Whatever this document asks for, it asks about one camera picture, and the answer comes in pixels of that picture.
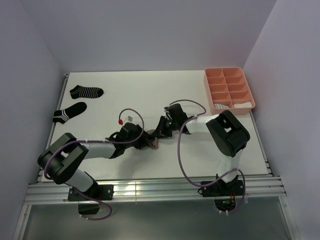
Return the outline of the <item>taupe sock red cuff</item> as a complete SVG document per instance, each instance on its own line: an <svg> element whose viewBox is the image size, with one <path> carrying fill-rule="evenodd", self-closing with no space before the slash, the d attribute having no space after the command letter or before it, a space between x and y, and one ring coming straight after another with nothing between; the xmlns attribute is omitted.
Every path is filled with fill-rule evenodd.
<svg viewBox="0 0 320 240"><path fill-rule="evenodd" d="M155 131L154 129L150 129L150 130L147 131L147 133L148 133L149 135L152 135L154 131ZM152 140L151 142L149 142L149 143L147 144L147 146L148 146L149 148L151 148L152 150L157 150L157 149L159 148L159 140L158 140L158 138L157 138L157 137L154 137L154 140Z"/></svg>

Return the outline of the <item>white sock black toe heel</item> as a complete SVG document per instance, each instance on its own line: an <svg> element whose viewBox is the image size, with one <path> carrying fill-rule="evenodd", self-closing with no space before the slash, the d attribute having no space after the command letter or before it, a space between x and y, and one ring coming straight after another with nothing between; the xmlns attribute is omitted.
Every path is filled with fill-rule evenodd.
<svg viewBox="0 0 320 240"><path fill-rule="evenodd" d="M228 105L221 104L221 103L214 103L213 106L216 109L229 109L230 108Z"/></svg>

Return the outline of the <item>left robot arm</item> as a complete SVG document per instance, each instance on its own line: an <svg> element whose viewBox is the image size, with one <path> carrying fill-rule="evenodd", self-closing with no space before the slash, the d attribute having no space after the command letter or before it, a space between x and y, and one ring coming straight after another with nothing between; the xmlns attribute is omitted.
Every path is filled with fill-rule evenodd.
<svg viewBox="0 0 320 240"><path fill-rule="evenodd" d="M150 147L156 138L138 124L125 123L103 141L77 140L67 132L49 146L37 159L38 165L57 185L66 184L76 188L86 200L98 193L97 182L88 173L79 169L85 159L115 159L131 147L141 150Z"/></svg>

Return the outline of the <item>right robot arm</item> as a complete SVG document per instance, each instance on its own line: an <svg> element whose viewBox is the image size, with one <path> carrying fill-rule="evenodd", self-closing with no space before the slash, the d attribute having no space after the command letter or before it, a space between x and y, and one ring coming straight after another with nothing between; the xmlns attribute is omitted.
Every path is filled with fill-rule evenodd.
<svg viewBox="0 0 320 240"><path fill-rule="evenodd" d="M198 115L188 117L179 103L164 108L156 129L151 134L155 138L170 138L174 131L179 132L177 143L178 162L182 165L180 142L182 134L210 134L218 150L224 157L220 163L216 183L217 191L222 195L229 194L233 188L232 181L238 179L239 162L243 150L250 140L247 129L229 110L219 114L205 116L206 110Z"/></svg>

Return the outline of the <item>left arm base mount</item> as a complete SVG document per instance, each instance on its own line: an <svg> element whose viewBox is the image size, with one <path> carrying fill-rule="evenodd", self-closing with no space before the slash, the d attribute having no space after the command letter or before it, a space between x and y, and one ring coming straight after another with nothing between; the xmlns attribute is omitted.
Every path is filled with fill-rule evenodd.
<svg viewBox="0 0 320 240"><path fill-rule="evenodd" d="M71 188L67 200L69 202L91 201L91 199L99 201L111 201L113 199L114 186L112 184L98 184L92 186L86 192L78 193L74 188Z"/></svg>

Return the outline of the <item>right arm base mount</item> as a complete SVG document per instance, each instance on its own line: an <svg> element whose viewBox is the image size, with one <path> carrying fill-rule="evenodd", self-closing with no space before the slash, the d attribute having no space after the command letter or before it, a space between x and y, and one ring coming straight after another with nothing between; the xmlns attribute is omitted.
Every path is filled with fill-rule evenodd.
<svg viewBox="0 0 320 240"><path fill-rule="evenodd" d="M228 183L219 180L211 186L199 188L197 192L203 197L235 197L242 196L245 189L244 182L235 178Z"/></svg>

